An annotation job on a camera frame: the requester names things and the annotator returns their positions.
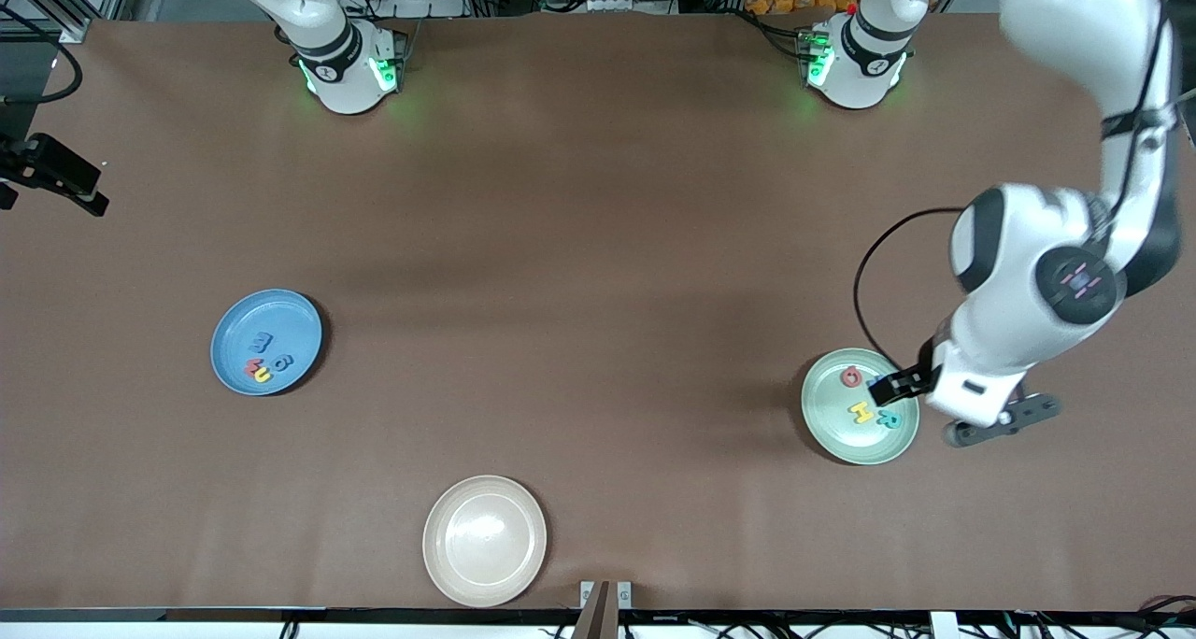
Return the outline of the pale green plate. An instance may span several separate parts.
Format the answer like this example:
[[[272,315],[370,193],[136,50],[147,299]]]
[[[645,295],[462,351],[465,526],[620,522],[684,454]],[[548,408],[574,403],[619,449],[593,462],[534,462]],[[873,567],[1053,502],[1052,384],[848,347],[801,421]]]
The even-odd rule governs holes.
[[[846,367],[855,365],[864,373],[864,384],[849,389],[840,381]],[[858,347],[834,349],[816,359],[804,372],[800,388],[803,421],[820,448],[835,460],[854,465],[879,465],[892,462],[911,448],[921,425],[921,409],[914,400],[897,404],[878,406],[869,397],[866,382],[872,376],[892,375],[893,365],[874,349]],[[867,402],[878,414],[886,409],[901,413],[901,431],[886,431],[869,422],[853,422],[848,412],[852,404]]]

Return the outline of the blue plate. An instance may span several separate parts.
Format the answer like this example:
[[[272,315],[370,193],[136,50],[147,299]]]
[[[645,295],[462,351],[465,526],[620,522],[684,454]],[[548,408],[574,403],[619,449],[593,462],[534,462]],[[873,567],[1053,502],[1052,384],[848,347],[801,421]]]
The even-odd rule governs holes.
[[[266,353],[255,354],[250,342],[256,333],[274,337]],[[212,335],[209,358],[222,387],[250,397],[287,392],[303,384],[324,349],[325,325],[315,303],[299,291],[254,291],[222,314]],[[270,363],[289,354],[294,363],[286,371],[273,372]],[[271,379],[257,383],[244,372],[248,359],[260,357]]]

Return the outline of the pale beige plate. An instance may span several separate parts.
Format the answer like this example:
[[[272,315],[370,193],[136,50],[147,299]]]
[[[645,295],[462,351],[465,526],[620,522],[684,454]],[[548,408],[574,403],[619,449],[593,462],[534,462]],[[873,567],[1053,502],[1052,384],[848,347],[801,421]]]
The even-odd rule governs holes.
[[[475,475],[445,489],[425,521],[422,555],[448,600],[504,605],[539,576],[549,544],[547,516],[521,483]]]

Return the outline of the aluminium frame profile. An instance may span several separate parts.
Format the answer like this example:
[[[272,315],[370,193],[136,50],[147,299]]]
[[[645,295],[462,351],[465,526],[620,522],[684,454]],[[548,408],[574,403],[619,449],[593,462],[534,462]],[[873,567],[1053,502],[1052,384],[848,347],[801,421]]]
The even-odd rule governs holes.
[[[80,43],[100,13],[90,0],[16,0],[17,12],[43,31],[56,31],[65,43]]]

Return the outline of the metal table edge bracket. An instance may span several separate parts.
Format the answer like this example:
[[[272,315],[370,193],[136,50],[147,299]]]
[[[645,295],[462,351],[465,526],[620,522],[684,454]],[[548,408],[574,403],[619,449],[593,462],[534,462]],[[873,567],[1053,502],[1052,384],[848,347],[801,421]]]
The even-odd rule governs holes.
[[[631,582],[585,580],[579,585],[581,610],[569,639],[634,639],[622,617],[633,609]]]

